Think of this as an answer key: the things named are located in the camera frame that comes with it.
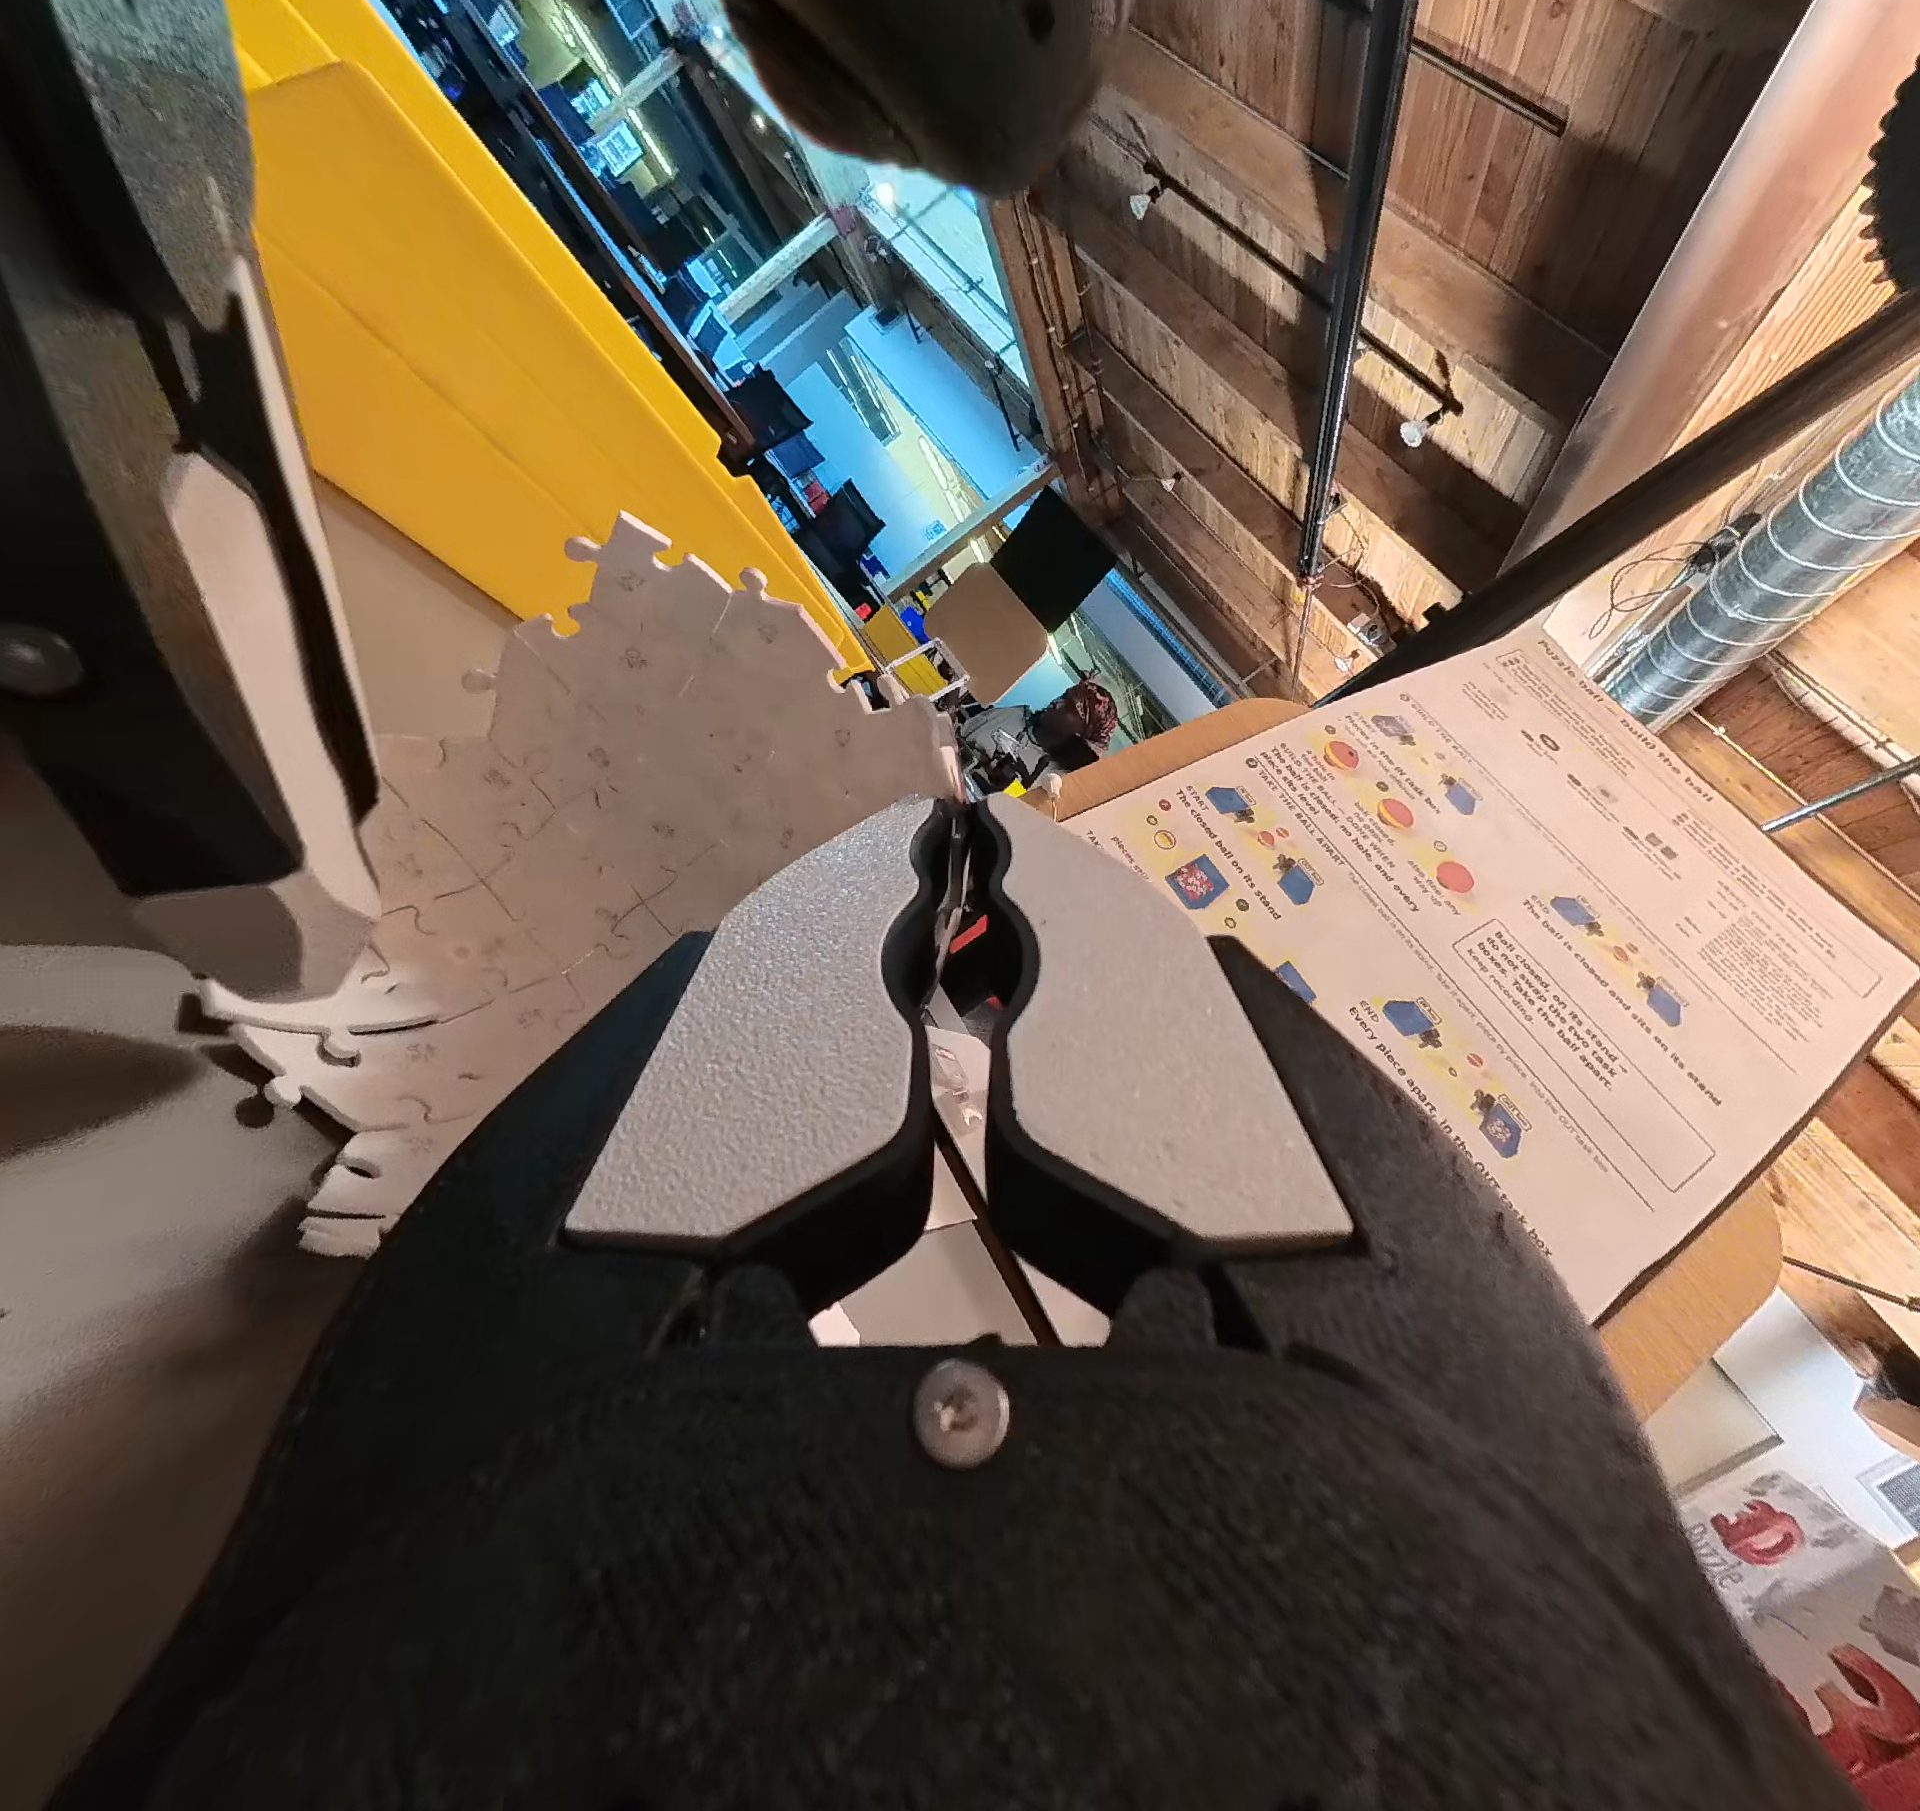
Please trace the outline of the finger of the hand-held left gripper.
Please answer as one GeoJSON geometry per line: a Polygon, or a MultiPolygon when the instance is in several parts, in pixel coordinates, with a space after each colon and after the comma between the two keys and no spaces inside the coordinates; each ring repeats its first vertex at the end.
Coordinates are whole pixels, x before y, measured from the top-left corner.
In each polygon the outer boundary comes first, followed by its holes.
{"type": "Polygon", "coordinates": [[[181,691],[290,861],[272,879],[166,888],[134,919],[190,974],[248,999],[321,999],[378,919],[350,776],[326,735],[262,509],[202,453],[172,456],[163,521],[186,568],[187,637],[213,641],[181,691]]]}
{"type": "Polygon", "coordinates": [[[230,276],[232,313],[245,325],[254,386],[268,442],[268,474],[277,480],[268,524],[281,544],[281,565],[300,640],[300,671],[315,712],[318,740],[341,804],[341,822],[326,822],[326,861],[315,871],[347,907],[378,919],[378,882],[363,849],[363,825],[378,804],[363,677],[353,652],[342,591],[326,541],[321,509],[309,471],[290,367],[277,339],[268,289],[256,254],[239,254],[230,276]]]}

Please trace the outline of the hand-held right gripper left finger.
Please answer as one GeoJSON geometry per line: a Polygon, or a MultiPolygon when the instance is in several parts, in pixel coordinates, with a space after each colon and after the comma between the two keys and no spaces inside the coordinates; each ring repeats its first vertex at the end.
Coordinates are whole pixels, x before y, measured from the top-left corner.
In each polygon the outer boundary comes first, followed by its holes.
{"type": "Polygon", "coordinates": [[[845,1301],[924,1234],[924,1004],[964,808],[909,798],[748,894],[716,929],[564,1240],[761,1266],[845,1301]]]}

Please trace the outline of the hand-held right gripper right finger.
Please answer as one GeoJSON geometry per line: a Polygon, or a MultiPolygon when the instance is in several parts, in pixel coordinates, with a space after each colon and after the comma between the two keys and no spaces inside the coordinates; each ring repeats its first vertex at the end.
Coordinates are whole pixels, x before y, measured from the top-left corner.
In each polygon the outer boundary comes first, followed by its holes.
{"type": "Polygon", "coordinates": [[[989,1040],[983,1195],[1079,1301],[1150,1271],[1344,1250],[1356,1223],[1178,905],[1019,800],[973,808],[989,1040]]]}

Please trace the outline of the assembled white puzzle ball section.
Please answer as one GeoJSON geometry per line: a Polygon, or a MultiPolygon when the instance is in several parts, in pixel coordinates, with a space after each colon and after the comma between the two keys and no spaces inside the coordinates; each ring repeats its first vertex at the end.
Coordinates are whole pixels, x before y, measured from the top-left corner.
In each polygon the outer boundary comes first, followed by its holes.
{"type": "Polygon", "coordinates": [[[277,1107],[350,1143],[306,1201],[303,1253],[366,1260],[457,1146],[688,931],[909,798],[958,798],[934,703],[874,707],[769,583],[725,583],[633,518],[560,634],[520,625],[478,737],[381,737],[363,828],[381,917],[329,998],[217,982],[202,1013],[277,1107]]]}

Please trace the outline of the puzzle instruction leaflet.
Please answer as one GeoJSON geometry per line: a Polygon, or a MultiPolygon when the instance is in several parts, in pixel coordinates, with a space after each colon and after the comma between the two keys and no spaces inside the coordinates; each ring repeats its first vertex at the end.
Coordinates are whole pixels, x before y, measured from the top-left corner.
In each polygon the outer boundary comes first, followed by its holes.
{"type": "Polygon", "coordinates": [[[1869,1809],[1916,1806],[1916,1578],[1824,1493],[1761,1472],[1679,1505],[1700,1571],[1869,1809]]]}

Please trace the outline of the yellow plastic bin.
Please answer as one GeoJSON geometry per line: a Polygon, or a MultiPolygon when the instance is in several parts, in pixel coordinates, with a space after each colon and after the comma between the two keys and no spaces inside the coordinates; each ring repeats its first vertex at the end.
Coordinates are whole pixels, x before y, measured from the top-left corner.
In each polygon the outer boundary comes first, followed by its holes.
{"type": "Polygon", "coordinates": [[[223,0],[314,470],[517,618],[618,518],[868,655],[755,480],[371,0],[223,0]]]}

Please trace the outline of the printed task instruction sheet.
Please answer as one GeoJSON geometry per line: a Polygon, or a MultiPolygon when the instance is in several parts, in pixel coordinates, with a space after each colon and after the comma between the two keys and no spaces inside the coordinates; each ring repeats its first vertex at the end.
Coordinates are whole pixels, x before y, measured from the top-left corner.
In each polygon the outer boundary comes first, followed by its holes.
{"type": "Polygon", "coordinates": [[[1533,628],[1067,828],[1421,1105],[1591,1323],[1916,990],[1895,943],[1533,628]]]}

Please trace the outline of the dark rounded object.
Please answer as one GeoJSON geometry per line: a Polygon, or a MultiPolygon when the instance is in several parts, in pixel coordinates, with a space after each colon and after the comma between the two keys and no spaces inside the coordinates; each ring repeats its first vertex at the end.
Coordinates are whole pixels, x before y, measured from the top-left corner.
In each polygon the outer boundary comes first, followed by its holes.
{"type": "Polygon", "coordinates": [[[780,115],[831,152],[986,197],[1098,103],[1132,0],[722,0],[780,115]]]}

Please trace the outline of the thin metal pipe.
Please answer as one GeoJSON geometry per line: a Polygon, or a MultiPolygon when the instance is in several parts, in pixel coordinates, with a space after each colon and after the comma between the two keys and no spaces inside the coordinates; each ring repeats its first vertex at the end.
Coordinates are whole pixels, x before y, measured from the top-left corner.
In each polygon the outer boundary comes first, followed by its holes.
{"type": "Polygon", "coordinates": [[[1805,807],[1799,807],[1799,808],[1791,808],[1785,814],[1776,814],[1776,817],[1766,822],[1761,834],[1766,835],[1779,835],[1785,829],[1794,829],[1799,825],[1828,817],[1828,814],[1834,814],[1834,811],[1839,811],[1839,808],[1845,808],[1845,807],[1851,807],[1851,804],[1857,804],[1857,800],[1863,800],[1869,795],[1888,792],[1894,786],[1904,786],[1907,779],[1916,776],[1916,771],[1920,771],[1920,758],[1904,758],[1904,761],[1900,761],[1894,767],[1875,771],[1867,779],[1857,779],[1857,782],[1851,782],[1851,786],[1845,786],[1845,788],[1839,788],[1834,795],[1824,795],[1824,798],[1809,800],[1809,804],[1805,804],[1805,807]]]}

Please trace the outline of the black metal bar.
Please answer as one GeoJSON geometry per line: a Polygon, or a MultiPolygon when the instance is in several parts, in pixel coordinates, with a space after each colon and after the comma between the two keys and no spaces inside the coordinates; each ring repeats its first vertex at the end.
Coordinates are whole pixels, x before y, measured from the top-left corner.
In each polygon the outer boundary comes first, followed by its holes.
{"type": "Polygon", "coordinates": [[[1563,534],[1523,556],[1368,671],[1359,671],[1314,703],[1314,707],[1326,712],[1342,698],[1380,691],[1396,677],[1435,668],[1506,640],[1538,613],[1554,609],[1554,604],[1588,577],[1624,561],[1638,544],[1691,515],[1779,446],[1821,425],[1831,413],[1849,407],[1860,391],[1879,386],[1913,358],[1916,292],[1904,292],[1791,376],[1767,386],[1726,416],[1715,430],[1694,437],[1644,479],[1578,518],[1563,534]]]}

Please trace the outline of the black ceiling pole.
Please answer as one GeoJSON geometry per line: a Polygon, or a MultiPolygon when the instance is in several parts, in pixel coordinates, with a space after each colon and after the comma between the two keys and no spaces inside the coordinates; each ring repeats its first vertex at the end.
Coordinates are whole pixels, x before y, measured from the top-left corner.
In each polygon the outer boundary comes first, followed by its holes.
{"type": "Polygon", "coordinates": [[[1362,307],[1375,276],[1380,221],[1396,158],[1405,103],[1405,69],[1418,0],[1368,0],[1362,21],[1362,67],[1356,124],[1342,201],[1339,248],[1329,265],[1329,312],[1323,319],[1323,365],[1311,419],[1308,488],[1304,509],[1301,580],[1304,607],[1323,577],[1323,534],[1332,512],[1339,446],[1347,421],[1351,373],[1356,365],[1362,307]]]}

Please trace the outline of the black toothed knob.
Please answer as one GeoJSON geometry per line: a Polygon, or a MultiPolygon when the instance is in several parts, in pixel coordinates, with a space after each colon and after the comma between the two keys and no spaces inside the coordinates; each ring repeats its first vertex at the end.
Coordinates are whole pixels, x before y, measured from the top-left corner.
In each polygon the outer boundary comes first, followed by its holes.
{"type": "Polygon", "coordinates": [[[1900,83],[1869,151],[1863,218],[1888,280],[1916,292],[1916,69],[1900,83]]]}

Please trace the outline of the silver ventilation duct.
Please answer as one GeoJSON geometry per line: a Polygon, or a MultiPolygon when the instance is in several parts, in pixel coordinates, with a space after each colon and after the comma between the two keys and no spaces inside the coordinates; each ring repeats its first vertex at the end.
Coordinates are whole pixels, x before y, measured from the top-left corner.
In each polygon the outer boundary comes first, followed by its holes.
{"type": "Polygon", "coordinates": [[[1913,534],[1916,379],[1907,379],[1599,688],[1661,728],[1784,644],[1913,534]]]}

